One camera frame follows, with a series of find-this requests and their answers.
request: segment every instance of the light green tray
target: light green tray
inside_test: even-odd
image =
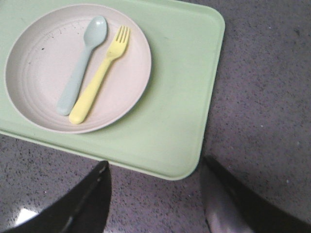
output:
[[[123,118],[85,134],[52,133],[17,113],[6,96],[10,48],[32,22],[54,9],[96,3],[131,17],[152,52],[146,91]],[[215,10],[176,0],[0,0],[0,132],[167,180],[196,168],[225,30]]]

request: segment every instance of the light blue spoon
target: light blue spoon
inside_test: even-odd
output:
[[[107,22],[104,17],[96,16],[89,23],[84,33],[85,48],[73,70],[65,89],[58,100],[56,110],[58,114],[67,116],[71,112],[80,92],[88,60],[93,50],[105,40],[107,35]]]

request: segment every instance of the round plate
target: round plate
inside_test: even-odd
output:
[[[84,32],[97,15],[105,17],[107,38],[93,52],[81,91],[92,79],[120,25],[130,27],[127,51],[107,73],[86,120],[79,125],[56,112],[56,104],[84,48]],[[44,15],[18,38],[8,57],[5,85],[15,108],[40,128],[86,133],[107,126],[139,100],[149,80],[151,53],[144,33],[126,15],[93,4],[67,6]]]

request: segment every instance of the fork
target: fork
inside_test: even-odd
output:
[[[120,26],[107,50],[104,60],[69,114],[69,121],[72,124],[80,124],[85,120],[110,65],[124,54],[129,36],[130,29],[125,26]]]

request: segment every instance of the black curved edge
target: black curved edge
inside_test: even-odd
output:
[[[211,233],[311,233],[311,225],[264,200],[212,156],[201,162],[201,191]]]
[[[56,203],[4,233],[102,233],[110,199],[109,165],[107,161],[101,161]]]

